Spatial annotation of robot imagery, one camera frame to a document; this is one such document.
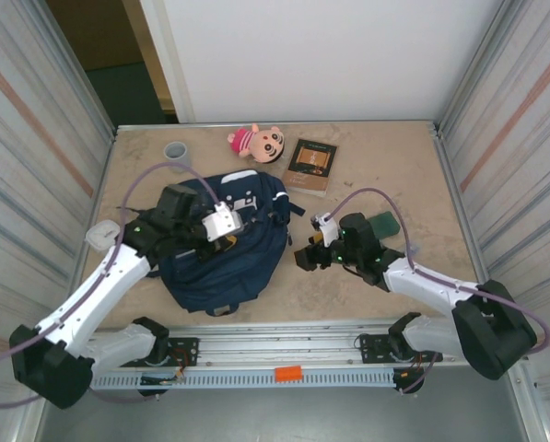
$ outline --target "pink plush toy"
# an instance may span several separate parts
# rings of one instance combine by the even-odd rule
[[[240,127],[234,134],[228,135],[231,150],[244,158],[252,155],[259,163],[277,161],[285,149],[285,140],[281,130],[273,126],[267,131],[259,131],[254,123],[252,130]]]

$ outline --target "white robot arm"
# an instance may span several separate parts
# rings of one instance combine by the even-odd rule
[[[463,356],[485,378],[498,379],[536,344],[524,315],[509,306],[515,307],[504,285],[449,278],[386,249],[360,213],[344,216],[338,225],[330,214],[319,215],[312,224],[318,233],[295,252],[299,267],[313,271],[340,263],[366,283],[412,297],[443,315],[431,319],[410,313],[389,329],[400,359],[423,351]]]
[[[223,203],[198,222],[188,219],[195,196],[196,192],[182,186],[165,188],[158,206],[125,226],[123,243],[109,250],[61,307],[34,329],[19,326],[13,331],[11,347],[57,325],[42,340],[12,356],[18,381],[59,408],[67,408],[82,397],[93,378],[135,359],[164,359],[169,331],[148,318],[134,320],[104,338],[92,339],[92,334],[158,260],[181,249],[195,249],[200,259],[210,257],[227,246],[220,240],[227,241],[225,236],[242,230],[240,215]]]

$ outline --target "book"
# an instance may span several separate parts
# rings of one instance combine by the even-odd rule
[[[337,149],[336,145],[299,139],[283,175],[285,187],[291,191],[324,196]]]

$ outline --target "corrugated metal wall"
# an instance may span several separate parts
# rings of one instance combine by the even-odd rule
[[[511,3],[440,127],[490,276],[550,325],[550,0]],[[550,349],[531,359],[550,416]]]
[[[0,351],[67,296],[112,142],[47,12],[0,2]],[[0,364],[0,401],[27,394]]]

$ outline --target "navy backpack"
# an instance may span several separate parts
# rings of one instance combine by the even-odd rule
[[[236,243],[205,262],[184,250],[158,264],[162,282],[176,302],[190,312],[204,310],[208,315],[233,313],[241,302],[250,301],[266,287],[287,242],[290,212],[303,215],[291,204],[280,179],[256,170],[241,170],[206,179],[217,198],[236,210],[244,230]],[[207,191],[198,180],[181,185],[196,190],[200,203],[192,212],[212,207]]]

